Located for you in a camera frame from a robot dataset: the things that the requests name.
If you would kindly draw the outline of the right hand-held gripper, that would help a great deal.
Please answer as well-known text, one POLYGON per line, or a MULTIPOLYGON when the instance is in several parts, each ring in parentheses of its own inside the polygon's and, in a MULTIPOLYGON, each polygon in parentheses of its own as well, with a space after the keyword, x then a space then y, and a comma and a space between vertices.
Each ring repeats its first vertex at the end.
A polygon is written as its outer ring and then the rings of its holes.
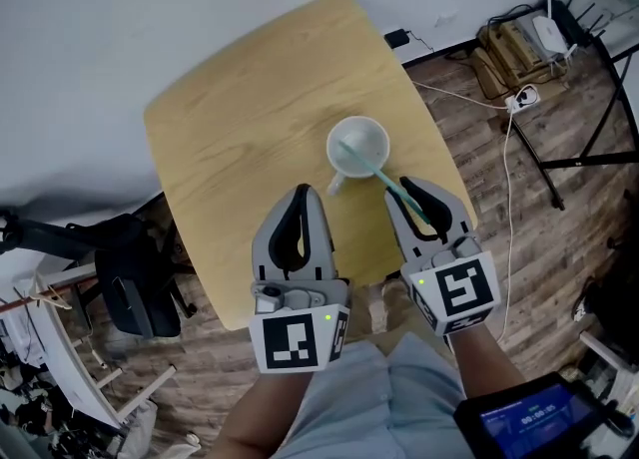
POLYGON ((482 323, 500 304, 501 292, 491 253, 474 236, 462 236, 473 230, 464 203, 430 181, 402 176, 399 183, 425 215, 416 221, 402 198, 385 190, 409 298, 439 337, 482 323), (426 233, 418 224, 434 232, 426 233), (454 243, 432 254, 437 240, 454 243))

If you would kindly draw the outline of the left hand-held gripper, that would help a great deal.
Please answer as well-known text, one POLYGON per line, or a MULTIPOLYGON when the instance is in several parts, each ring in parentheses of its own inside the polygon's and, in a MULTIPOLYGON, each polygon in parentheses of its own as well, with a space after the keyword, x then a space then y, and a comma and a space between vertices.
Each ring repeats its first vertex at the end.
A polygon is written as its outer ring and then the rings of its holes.
POLYGON ((286 193, 252 243, 255 315, 249 330, 261 373, 307 373, 338 360, 349 321, 349 283, 336 278, 332 238, 319 194, 286 193))

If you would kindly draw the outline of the light green stick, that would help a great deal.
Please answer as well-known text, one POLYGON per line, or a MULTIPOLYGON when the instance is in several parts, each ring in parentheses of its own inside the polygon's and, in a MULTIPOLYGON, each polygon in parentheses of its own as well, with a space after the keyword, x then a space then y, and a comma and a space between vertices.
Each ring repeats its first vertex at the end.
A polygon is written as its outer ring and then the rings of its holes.
POLYGON ((398 195, 408 206, 428 225, 431 224, 430 219, 426 216, 420 205, 411 197, 408 192, 395 183, 390 177, 388 177, 381 168, 378 168, 374 163, 367 160, 351 146, 345 143, 343 140, 337 142, 349 155, 362 164, 367 170, 375 174, 384 184, 396 195, 398 195))

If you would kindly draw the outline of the white mug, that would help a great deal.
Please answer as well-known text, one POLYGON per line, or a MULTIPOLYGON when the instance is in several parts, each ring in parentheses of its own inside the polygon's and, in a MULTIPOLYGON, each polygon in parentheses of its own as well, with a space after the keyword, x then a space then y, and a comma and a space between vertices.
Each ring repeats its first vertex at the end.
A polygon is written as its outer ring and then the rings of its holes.
POLYGON ((385 128, 376 120, 365 116, 351 116, 339 121, 328 133, 326 155, 335 175, 327 187, 334 196, 348 179, 366 179, 373 170, 352 155, 342 144, 381 170, 390 154, 390 140, 385 128))

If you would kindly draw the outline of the person's left forearm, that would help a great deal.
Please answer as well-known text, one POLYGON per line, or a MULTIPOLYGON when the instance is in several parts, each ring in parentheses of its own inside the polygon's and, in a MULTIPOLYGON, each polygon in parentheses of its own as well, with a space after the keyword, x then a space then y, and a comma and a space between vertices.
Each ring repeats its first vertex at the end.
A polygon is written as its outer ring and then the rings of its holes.
POLYGON ((270 459, 287 437, 314 374, 261 374, 234 406, 207 459, 270 459))

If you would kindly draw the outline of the person's right forearm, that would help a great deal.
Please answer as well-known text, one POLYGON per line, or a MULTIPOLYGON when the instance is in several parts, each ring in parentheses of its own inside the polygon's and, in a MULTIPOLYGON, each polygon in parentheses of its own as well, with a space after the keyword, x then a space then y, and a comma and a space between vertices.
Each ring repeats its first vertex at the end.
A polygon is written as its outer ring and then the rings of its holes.
POLYGON ((525 382, 484 324, 448 335, 465 396, 476 398, 525 382))

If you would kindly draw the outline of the black metal stand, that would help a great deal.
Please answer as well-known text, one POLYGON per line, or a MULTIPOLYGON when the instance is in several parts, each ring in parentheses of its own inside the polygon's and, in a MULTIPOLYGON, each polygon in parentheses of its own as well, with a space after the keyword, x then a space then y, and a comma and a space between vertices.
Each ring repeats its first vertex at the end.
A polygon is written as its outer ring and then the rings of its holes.
POLYGON ((549 170, 639 164, 639 125, 637 124, 637 119, 624 86, 632 60, 634 58, 639 60, 639 41, 635 42, 632 46, 620 53, 611 56, 605 44, 599 37, 590 36, 590 40, 597 54, 600 56, 604 67, 608 70, 612 83, 614 84, 614 92, 582 152, 577 157, 573 158, 542 161, 538 157, 536 151, 530 144, 520 126, 513 118, 508 119, 508 126, 503 130, 506 138, 509 138, 511 131, 515 133, 515 137, 520 141, 524 150, 532 159, 535 168, 550 192, 551 205, 560 211, 565 210, 565 205, 557 188, 548 175, 549 170), (617 103, 620 104, 625 113, 633 140, 633 149, 626 152, 592 155, 591 151, 603 132, 604 127, 607 125, 608 119, 610 118, 613 108, 617 103))

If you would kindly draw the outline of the white power strip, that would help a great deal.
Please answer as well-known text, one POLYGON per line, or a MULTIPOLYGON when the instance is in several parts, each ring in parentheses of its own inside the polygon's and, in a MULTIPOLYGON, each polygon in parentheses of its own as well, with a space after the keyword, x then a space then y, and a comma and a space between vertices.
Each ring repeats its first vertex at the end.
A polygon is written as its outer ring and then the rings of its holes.
POLYGON ((504 104, 508 113, 517 114, 541 101, 536 86, 526 85, 517 94, 505 99, 504 104))

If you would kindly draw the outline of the black office chair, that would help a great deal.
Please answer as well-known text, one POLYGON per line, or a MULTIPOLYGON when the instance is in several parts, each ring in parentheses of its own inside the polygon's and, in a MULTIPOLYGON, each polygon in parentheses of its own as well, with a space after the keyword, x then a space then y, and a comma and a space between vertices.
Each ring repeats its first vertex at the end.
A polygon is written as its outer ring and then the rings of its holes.
POLYGON ((639 238, 610 237, 607 246, 614 251, 610 265, 585 281, 571 317, 578 322, 594 315, 605 335, 639 366, 639 238))
POLYGON ((178 287, 178 275, 194 275, 195 269, 173 261, 177 226, 170 222, 164 242, 151 235, 154 224, 122 214, 91 226, 64 227, 19 218, 0 209, 0 254, 16 248, 38 251, 71 260, 94 256, 96 283, 86 291, 72 290, 80 316, 102 296, 116 328, 146 339, 177 337, 182 312, 193 317, 197 307, 187 303, 178 287))

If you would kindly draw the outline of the stack of cardboard boxes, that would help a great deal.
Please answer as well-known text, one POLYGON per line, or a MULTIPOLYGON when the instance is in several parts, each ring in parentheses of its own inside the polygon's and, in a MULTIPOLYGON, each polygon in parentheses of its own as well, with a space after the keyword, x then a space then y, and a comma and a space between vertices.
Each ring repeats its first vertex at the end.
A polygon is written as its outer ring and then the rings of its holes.
POLYGON ((470 63, 490 100, 525 84, 545 84, 566 74, 564 66, 537 54, 514 21, 486 24, 476 39, 478 46, 470 54, 470 63))

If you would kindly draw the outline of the black wrist-mounted screen device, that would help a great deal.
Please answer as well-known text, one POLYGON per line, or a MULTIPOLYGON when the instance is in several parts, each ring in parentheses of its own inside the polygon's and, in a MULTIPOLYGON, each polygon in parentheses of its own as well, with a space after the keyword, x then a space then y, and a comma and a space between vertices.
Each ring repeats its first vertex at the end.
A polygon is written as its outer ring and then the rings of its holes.
POLYGON ((464 400, 454 420, 476 459, 590 459, 587 441, 599 427, 626 440, 635 432, 616 401, 557 372, 464 400))

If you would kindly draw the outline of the white router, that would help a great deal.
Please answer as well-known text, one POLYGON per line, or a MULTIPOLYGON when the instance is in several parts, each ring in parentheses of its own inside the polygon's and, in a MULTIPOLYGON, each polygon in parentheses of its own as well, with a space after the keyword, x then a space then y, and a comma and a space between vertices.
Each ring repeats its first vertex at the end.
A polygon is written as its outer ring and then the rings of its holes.
POLYGON ((542 59, 551 64, 572 53, 552 16, 552 0, 545 0, 545 11, 532 17, 532 26, 542 48, 542 59))

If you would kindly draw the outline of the black router with antennas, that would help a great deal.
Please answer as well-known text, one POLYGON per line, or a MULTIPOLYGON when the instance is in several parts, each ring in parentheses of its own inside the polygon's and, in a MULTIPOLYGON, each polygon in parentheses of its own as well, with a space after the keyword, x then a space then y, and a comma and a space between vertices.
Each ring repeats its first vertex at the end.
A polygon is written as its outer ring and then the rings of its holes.
POLYGON ((595 3, 591 3, 577 14, 571 10, 572 2, 573 0, 550 0, 549 4, 550 15, 566 41, 566 45, 582 48, 593 46, 598 51, 606 52, 601 40, 603 34, 594 32, 594 28, 603 21, 603 15, 600 14, 591 24, 584 23, 588 14, 594 9, 595 3))

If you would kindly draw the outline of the cluttered white shelf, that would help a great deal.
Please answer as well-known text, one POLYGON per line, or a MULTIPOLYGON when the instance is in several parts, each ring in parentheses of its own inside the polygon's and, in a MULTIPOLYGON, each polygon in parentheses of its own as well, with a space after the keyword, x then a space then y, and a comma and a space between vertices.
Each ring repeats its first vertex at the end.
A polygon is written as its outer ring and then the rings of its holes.
POLYGON ((20 361, 0 338, 0 421, 31 437, 56 441, 64 427, 60 416, 47 367, 20 361))

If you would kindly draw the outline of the white panel with wooden frame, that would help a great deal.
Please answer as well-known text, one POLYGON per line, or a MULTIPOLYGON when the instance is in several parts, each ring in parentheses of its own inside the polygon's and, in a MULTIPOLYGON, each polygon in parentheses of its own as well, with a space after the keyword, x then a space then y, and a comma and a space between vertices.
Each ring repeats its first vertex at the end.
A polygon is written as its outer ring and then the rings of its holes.
POLYGON ((7 311, 14 317, 8 330, 19 358, 29 364, 45 364, 74 410, 119 429, 144 400, 175 375, 176 368, 169 366, 121 408, 109 402, 102 389, 119 377, 122 370, 118 368, 99 380, 94 379, 76 350, 81 342, 71 340, 56 305, 47 302, 44 294, 47 287, 60 294, 64 286, 86 281, 95 274, 92 264, 43 276, 34 273, 30 278, 4 285, 0 295, 16 296, 24 304, 7 311))

